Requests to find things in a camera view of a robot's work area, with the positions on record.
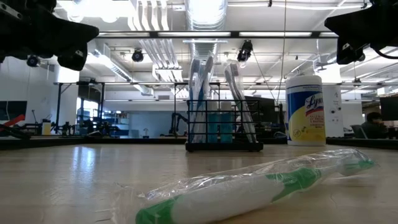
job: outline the desk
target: desk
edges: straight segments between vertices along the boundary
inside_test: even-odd
[[[397,127],[389,127],[388,128],[388,138],[389,139],[398,139],[398,128]]]
[[[187,153],[176,144],[84,144],[0,151],[0,220],[111,224],[115,182],[148,191],[184,177],[343,148],[264,145],[261,152]],[[362,151],[381,167],[354,177],[336,174],[307,192],[220,223],[396,223],[398,151]]]

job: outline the black wire rack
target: black wire rack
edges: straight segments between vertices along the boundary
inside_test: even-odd
[[[215,101],[218,103],[218,110],[209,110],[208,103]],[[222,102],[232,102],[230,110],[221,110]],[[244,109],[243,104],[247,103],[248,110]],[[231,121],[209,121],[210,113],[231,113]],[[244,113],[249,113],[252,117],[257,116],[256,121],[243,121]],[[202,117],[201,121],[194,121],[192,116],[200,115]],[[221,133],[222,124],[232,124],[231,133]],[[202,124],[204,125],[205,132],[203,133],[193,133],[191,128],[194,125]],[[209,124],[217,124],[217,132],[209,132]],[[261,113],[260,113],[260,102],[259,100],[188,100],[188,141],[185,144],[185,149],[188,152],[193,151],[261,151],[263,149],[262,142],[249,142],[248,135],[256,137],[260,133],[248,133],[244,130],[244,124],[261,124]],[[194,136],[201,136],[204,142],[193,142]],[[217,142],[209,142],[209,137],[217,135]],[[232,135],[232,142],[221,142],[222,135]]]

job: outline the blue bottle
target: blue bottle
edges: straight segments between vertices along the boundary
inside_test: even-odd
[[[221,134],[221,142],[223,142],[223,143],[232,143],[232,116],[233,116],[233,114],[232,114],[232,112],[228,112],[228,111],[232,111],[231,102],[221,102],[220,134]]]
[[[208,101],[207,102],[207,110],[211,111],[207,113],[207,133],[211,133],[207,135],[208,143],[216,143],[218,141],[217,135],[217,125],[219,122],[218,116],[218,102],[216,101]]]

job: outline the white lid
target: white lid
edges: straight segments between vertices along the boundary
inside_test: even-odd
[[[286,81],[286,88],[298,85],[322,85],[322,79],[318,75],[301,75]]]
[[[208,111],[218,110],[218,102],[217,101],[207,101],[207,110]]]
[[[221,110],[222,111],[231,111],[232,110],[232,102],[221,102]]]

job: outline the plastic wrap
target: plastic wrap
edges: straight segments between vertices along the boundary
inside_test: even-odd
[[[195,123],[195,122],[205,122],[206,120],[206,102],[209,82],[214,71],[214,61],[215,56],[209,53],[206,62],[195,57],[191,63],[190,69],[190,81],[189,81],[189,93],[190,100],[198,100],[190,102],[190,133],[193,133],[188,137],[189,143],[203,143],[206,141],[205,123]]]
[[[181,179],[144,194],[118,186],[116,224],[195,224],[223,220],[308,190],[338,172],[354,175],[375,162],[355,149],[325,151]]]
[[[250,109],[248,107],[248,103],[245,100],[244,94],[243,94],[243,79],[242,76],[239,75],[238,71],[238,61],[235,60],[227,60],[226,65],[225,65],[225,79],[229,84],[229,88],[231,89],[232,96],[234,100],[236,100],[236,104],[239,106],[239,110],[242,110],[242,121],[243,123],[243,128],[247,134],[249,142],[254,143],[256,142],[256,135],[254,134],[256,132],[256,129],[254,128],[254,123],[253,119],[251,117],[251,113],[249,112]]]

